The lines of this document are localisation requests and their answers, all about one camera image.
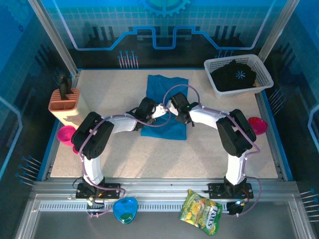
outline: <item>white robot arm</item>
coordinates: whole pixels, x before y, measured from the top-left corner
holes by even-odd
[[[247,160],[246,153],[250,151],[252,145],[239,131],[234,131],[234,124],[229,117],[241,127],[252,142],[256,140],[256,135],[240,110],[232,112],[220,112],[206,108],[197,102],[190,104],[187,98],[178,93],[170,98],[167,108],[176,115],[176,120],[182,123],[202,123],[218,130],[225,151],[228,153],[228,168],[225,176],[225,183],[229,190],[240,185],[245,180],[244,167]]]
[[[167,111],[163,105],[157,105],[150,98],[144,98],[139,107],[126,112],[120,116],[112,116],[103,122],[96,133],[90,138],[83,148],[84,167],[87,174],[83,176],[85,184],[91,191],[95,190],[94,186],[103,184],[104,176],[101,170],[101,153],[103,152],[110,134],[123,131],[138,131],[144,125],[140,123],[151,124],[155,118],[165,115]],[[72,143],[75,149],[79,151],[84,140],[93,130],[93,128],[106,117],[102,117],[95,112],[91,112],[81,123],[72,137]]]

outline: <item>gear graphic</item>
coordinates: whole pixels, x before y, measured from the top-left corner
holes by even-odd
[[[30,14],[27,0],[0,0],[0,6],[2,5],[7,7],[12,17],[21,25]]]
[[[174,13],[179,14],[179,11],[184,10],[190,0],[140,0],[140,3],[150,14],[155,13],[156,16],[166,17],[173,16]]]

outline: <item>pink bowl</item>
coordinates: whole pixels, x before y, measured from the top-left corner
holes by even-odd
[[[67,146],[73,146],[71,138],[75,131],[75,127],[71,125],[63,126],[61,129],[59,129],[57,138],[61,143],[64,143]]]
[[[248,123],[250,124],[256,135],[261,135],[268,129],[268,124],[258,117],[250,117],[248,119]]]

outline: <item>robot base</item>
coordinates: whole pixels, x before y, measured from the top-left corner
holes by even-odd
[[[99,186],[104,188],[120,188],[121,185],[119,183],[105,183],[103,180]],[[120,191],[118,190],[108,190],[103,191],[100,189],[96,189],[95,187],[89,185],[84,181],[84,183],[79,183],[76,190],[76,199],[88,199],[93,196],[95,199],[119,199]]]
[[[241,200],[247,198],[254,198],[254,193],[250,183],[246,183],[246,179],[238,185],[231,185],[226,178],[224,183],[209,183],[208,190],[205,193],[209,194],[210,199],[236,199]]]

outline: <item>black cloth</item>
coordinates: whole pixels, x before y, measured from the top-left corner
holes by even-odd
[[[236,63],[235,60],[210,75],[221,92],[252,88],[256,80],[256,72],[245,64]]]

